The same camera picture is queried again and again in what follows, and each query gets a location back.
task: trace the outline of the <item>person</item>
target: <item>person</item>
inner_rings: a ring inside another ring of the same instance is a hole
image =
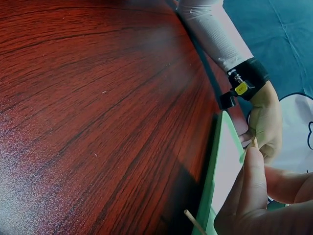
[[[313,173],[296,174],[264,165],[251,147],[243,169],[216,216],[219,235],[313,234]],[[291,204],[267,211],[268,194]]]
[[[248,77],[251,82],[263,79],[258,74],[268,76],[261,65],[253,66],[256,59],[225,12],[223,0],[179,0],[177,13],[225,73],[236,68],[252,70],[248,74],[256,76]],[[282,147],[282,114],[276,91],[268,80],[248,100],[253,108],[248,130],[240,140],[245,142],[256,136],[265,162],[270,163]]]
[[[313,173],[295,174],[269,166],[282,147],[280,103],[272,83],[265,79],[268,74],[225,12],[223,0],[179,0],[177,13],[228,75],[233,88],[230,76],[236,70],[252,84],[262,84],[253,95],[243,97],[253,108],[248,130],[239,136],[242,142],[256,136],[260,149],[247,150],[243,169],[215,219],[217,233],[313,234]],[[268,195],[291,205],[267,211]]]

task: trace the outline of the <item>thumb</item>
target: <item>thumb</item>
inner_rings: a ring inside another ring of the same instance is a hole
[[[263,155],[257,148],[251,147],[246,152],[244,181],[236,214],[242,217],[252,211],[265,209],[267,202]]]

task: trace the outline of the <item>blue cloth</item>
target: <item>blue cloth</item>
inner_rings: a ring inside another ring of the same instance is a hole
[[[224,0],[224,8],[282,98],[313,97],[313,1]],[[251,109],[240,99],[245,115]]]

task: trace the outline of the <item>green board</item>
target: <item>green board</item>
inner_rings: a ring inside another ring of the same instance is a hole
[[[196,220],[208,235],[216,235],[213,223],[244,163],[244,150],[227,112],[217,121],[213,149]],[[196,227],[193,235],[200,235]]]

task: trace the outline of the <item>yellow label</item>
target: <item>yellow label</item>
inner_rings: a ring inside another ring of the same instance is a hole
[[[235,92],[238,95],[242,95],[248,90],[248,85],[245,82],[240,83],[238,87],[235,88]]]

